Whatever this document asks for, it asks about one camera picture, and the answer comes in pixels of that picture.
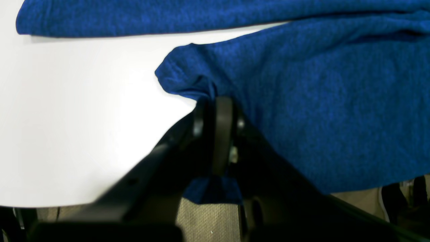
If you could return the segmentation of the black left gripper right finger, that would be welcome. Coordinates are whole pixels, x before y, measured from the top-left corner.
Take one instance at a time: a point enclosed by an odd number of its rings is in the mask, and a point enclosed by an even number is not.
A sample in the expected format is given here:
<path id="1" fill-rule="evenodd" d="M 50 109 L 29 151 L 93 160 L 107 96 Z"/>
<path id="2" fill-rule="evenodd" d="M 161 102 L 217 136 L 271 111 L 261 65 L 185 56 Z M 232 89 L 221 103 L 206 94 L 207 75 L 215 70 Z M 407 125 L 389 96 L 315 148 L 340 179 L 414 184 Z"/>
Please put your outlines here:
<path id="1" fill-rule="evenodd" d="M 279 156 L 229 97 L 215 100 L 212 172 L 234 178 L 245 242 L 428 242 L 321 194 Z"/>

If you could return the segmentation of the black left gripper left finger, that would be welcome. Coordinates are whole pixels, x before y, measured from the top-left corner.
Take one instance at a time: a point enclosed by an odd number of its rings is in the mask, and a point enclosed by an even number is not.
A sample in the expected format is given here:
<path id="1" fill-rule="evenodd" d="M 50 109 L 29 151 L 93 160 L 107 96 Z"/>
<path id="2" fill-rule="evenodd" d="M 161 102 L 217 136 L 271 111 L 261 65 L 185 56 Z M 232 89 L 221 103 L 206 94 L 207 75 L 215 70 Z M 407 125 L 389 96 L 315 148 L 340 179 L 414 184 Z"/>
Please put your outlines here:
<path id="1" fill-rule="evenodd" d="M 182 242 L 175 225 L 184 190 L 210 170 L 210 101 L 174 124 L 152 151 L 94 203 L 39 223 L 31 242 Z"/>

